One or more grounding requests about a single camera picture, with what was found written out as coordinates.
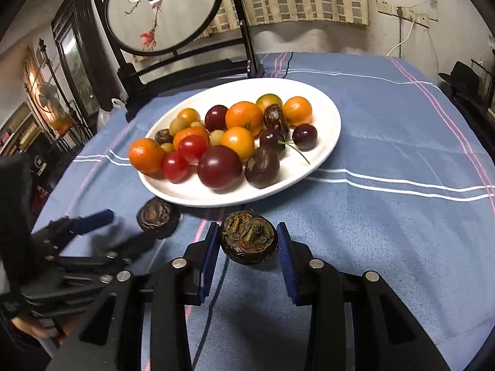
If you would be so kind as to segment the person left hand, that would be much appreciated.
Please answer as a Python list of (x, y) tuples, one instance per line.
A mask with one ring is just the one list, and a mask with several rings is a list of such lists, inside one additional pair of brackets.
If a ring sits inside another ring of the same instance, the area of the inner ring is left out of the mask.
[[(58, 344), (63, 344), (71, 332), (77, 327), (80, 320), (80, 314), (72, 314), (66, 317), (61, 317), (57, 319), (57, 323), (61, 328), (62, 332), (56, 337)], [(54, 332), (49, 329), (36, 318), (31, 317), (27, 314), (21, 314), (19, 317), (12, 318), (10, 320), (13, 326), (17, 329), (27, 333), (27, 335), (37, 338), (45, 339), (54, 337)]]

